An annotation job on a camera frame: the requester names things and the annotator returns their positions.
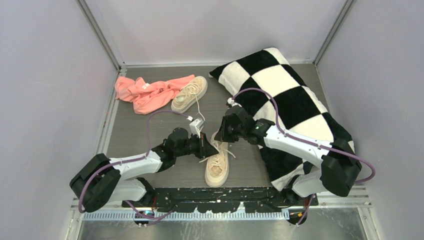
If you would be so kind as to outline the beige sneaker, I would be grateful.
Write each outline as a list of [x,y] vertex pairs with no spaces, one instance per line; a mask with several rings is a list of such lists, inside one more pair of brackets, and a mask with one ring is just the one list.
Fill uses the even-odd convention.
[[200,111],[199,100],[206,94],[208,82],[203,76],[196,76],[184,86],[171,102],[171,110],[185,113],[193,104],[197,104],[198,114],[205,121],[206,118]]
[[217,133],[215,132],[211,136],[210,143],[218,151],[218,154],[199,161],[199,163],[206,161],[205,182],[212,188],[219,188],[226,182],[229,176],[229,156],[236,157],[229,151],[228,142],[215,140]]

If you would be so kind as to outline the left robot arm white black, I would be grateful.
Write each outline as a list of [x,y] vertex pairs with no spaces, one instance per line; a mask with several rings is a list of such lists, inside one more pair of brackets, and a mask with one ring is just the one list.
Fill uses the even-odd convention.
[[163,142],[145,153],[121,158],[96,154],[70,181],[78,198],[78,210],[92,213],[109,202],[133,201],[141,207],[153,202],[152,187],[140,178],[163,172],[176,164],[178,157],[194,155],[200,160],[217,155],[205,133],[189,134],[175,128]]

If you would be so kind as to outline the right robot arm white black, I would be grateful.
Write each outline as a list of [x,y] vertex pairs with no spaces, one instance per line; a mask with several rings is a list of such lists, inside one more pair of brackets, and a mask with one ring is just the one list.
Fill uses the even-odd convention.
[[227,143],[244,139],[251,145],[280,150],[317,167],[317,170],[297,177],[286,190],[285,198],[291,205],[299,205],[305,197],[321,192],[348,196],[362,169],[345,140],[321,141],[280,130],[273,121],[253,119],[238,105],[225,112],[214,139]]

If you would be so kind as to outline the black white checkered pillow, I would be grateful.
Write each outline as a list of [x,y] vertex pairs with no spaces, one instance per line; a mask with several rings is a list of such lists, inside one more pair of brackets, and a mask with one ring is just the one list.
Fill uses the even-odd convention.
[[275,47],[221,65],[209,73],[235,96],[254,119],[278,122],[282,128],[324,141],[352,136],[328,112]]

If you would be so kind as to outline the pink cloth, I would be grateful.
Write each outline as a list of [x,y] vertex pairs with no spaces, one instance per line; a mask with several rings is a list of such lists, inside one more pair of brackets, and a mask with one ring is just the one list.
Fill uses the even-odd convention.
[[167,105],[194,78],[192,74],[167,81],[147,83],[142,77],[133,80],[120,76],[114,85],[115,98],[132,103],[136,114],[147,115]]

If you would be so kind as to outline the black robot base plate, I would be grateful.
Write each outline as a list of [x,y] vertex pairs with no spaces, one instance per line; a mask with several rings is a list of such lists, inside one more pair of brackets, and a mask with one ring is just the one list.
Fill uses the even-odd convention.
[[136,208],[149,208],[162,213],[234,213],[244,207],[246,213],[276,213],[294,207],[303,210],[317,199],[289,197],[274,187],[157,187],[139,201],[130,201]]

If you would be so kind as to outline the aluminium front rail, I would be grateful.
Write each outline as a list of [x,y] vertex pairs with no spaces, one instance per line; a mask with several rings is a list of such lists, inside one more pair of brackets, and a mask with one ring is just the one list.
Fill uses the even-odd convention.
[[232,220],[305,220],[306,210],[343,209],[372,206],[364,186],[354,186],[347,197],[328,191],[315,197],[288,200],[272,187],[158,187],[142,202],[107,203],[94,212],[82,214],[86,221],[143,222],[139,212],[164,221],[232,221]]

